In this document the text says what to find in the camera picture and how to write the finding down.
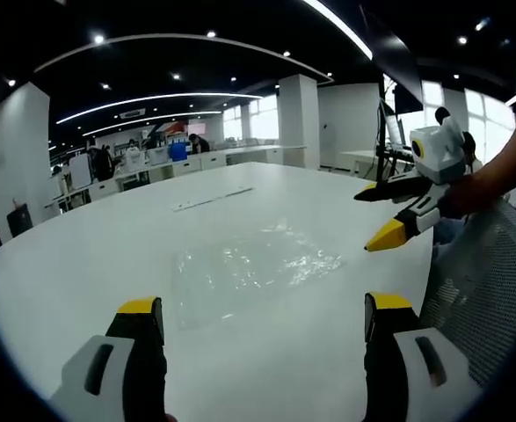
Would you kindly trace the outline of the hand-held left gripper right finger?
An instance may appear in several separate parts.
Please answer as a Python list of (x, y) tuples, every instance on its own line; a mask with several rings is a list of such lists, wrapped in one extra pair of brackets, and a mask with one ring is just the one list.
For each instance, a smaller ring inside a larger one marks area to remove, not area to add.
[(401, 295), (365, 294), (366, 421), (457, 421), (482, 394), (469, 360)]

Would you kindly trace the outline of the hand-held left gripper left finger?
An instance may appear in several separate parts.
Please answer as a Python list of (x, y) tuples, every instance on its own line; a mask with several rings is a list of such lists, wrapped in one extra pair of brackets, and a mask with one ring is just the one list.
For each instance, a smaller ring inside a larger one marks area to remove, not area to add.
[(162, 300), (136, 299), (64, 364), (48, 403), (64, 421), (166, 421), (166, 374)]

